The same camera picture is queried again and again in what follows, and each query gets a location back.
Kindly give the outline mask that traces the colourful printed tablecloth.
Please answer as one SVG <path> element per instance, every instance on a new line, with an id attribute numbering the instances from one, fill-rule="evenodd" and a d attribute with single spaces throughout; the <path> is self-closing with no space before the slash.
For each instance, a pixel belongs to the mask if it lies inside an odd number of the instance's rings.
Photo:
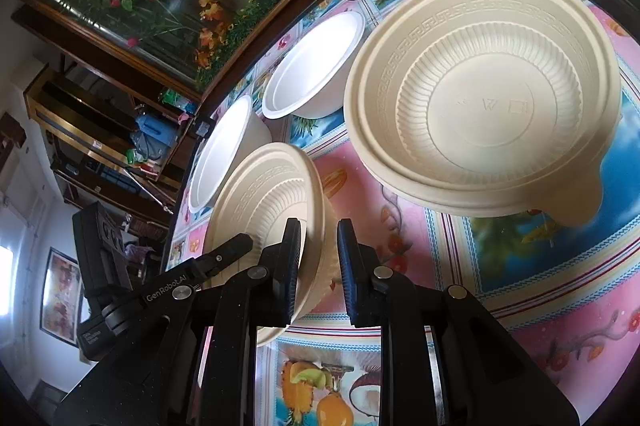
<path id="1" fill-rule="evenodd" d="M 248 69 L 210 109 L 219 119 L 241 97 L 262 116 L 262 94 L 277 64 L 308 30 L 339 12 L 360 12 L 374 29 L 402 0 L 322 0 Z M 337 219 L 351 218 L 381 261 L 416 284 L 460 283 L 483 302 L 566 394 L 585 422 L 608 398 L 639 347 L 639 43 L 608 14 L 582 0 L 615 48 L 623 86 L 622 117 L 602 168 L 598 215 L 579 228 L 560 227 L 529 211 L 495 219 L 445 215 L 409 203 L 369 174 L 349 142 L 342 109 L 320 120 L 287 117 L 269 124 L 272 139 L 314 161 Z M 282 397 L 284 368 L 302 359 L 322 365 L 348 359 L 340 393 L 356 425 L 375 425 L 373 373 L 380 332 L 356 330 L 344 308 L 340 268 L 314 310 L 257 351 L 256 424 L 317 425 L 327 391 L 308 391 L 298 409 Z M 332 413 L 345 404 L 330 400 Z"/>

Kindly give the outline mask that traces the small white foam bowl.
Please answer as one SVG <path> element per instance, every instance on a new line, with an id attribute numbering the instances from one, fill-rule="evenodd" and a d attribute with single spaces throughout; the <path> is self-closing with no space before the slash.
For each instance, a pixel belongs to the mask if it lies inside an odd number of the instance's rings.
<path id="1" fill-rule="evenodd" d="M 273 72 L 262 96 L 264 116 L 314 120 L 341 109 L 349 71 L 366 30 L 360 12 L 340 12 L 311 29 Z"/>

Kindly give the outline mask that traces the cream plastic bowl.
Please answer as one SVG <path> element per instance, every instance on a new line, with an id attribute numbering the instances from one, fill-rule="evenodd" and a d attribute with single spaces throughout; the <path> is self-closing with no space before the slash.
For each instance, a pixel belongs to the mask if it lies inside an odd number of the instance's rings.
<path id="1" fill-rule="evenodd" d="M 286 143 L 268 143 L 250 153 L 220 191 L 209 218 L 205 250 L 239 233 L 249 235 L 254 247 L 205 286 L 218 287 L 257 265 L 262 250 L 281 241 L 290 218 L 298 219 L 302 227 L 292 320 L 307 316 L 330 294 L 331 283 L 340 274 L 337 219 L 314 163 L 304 151 Z"/>
<path id="2" fill-rule="evenodd" d="M 360 161 L 409 201 L 576 227 L 600 209 L 620 97 L 581 0 L 407 0 L 360 49 L 344 112 Z"/>

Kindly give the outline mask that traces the large white foam bowl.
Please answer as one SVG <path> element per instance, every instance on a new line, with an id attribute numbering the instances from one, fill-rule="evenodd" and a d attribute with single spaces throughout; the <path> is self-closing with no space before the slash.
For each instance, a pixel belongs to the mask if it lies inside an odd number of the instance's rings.
<path id="1" fill-rule="evenodd" d="M 190 212 L 213 207 L 235 168 L 270 142 L 271 133 L 254 111 L 252 97 L 236 99 L 221 116 L 196 161 L 189 187 Z"/>

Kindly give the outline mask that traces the blue thermos jug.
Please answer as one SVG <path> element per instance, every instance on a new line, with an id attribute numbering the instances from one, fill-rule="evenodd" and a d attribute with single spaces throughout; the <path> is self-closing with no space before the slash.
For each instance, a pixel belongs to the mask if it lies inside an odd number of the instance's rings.
<path id="1" fill-rule="evenodd" d="M 165 119 L 150 113 L 142 113 L 136 117 L 140 131 L 146 136 L 152 137 L 166 147 L 174 146 L 178 135 L 178 127 Z"/>

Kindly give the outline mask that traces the framed wall painting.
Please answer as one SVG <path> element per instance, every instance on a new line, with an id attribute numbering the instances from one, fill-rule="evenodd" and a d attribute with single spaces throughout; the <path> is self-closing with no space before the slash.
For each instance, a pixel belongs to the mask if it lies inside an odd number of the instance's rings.
<path id="1" fill-rule="evenodd" d="M 42 287 L 39 326 L 44 333 L 77 347 L 81 275 L 77 261 L 49 250 Z"/>

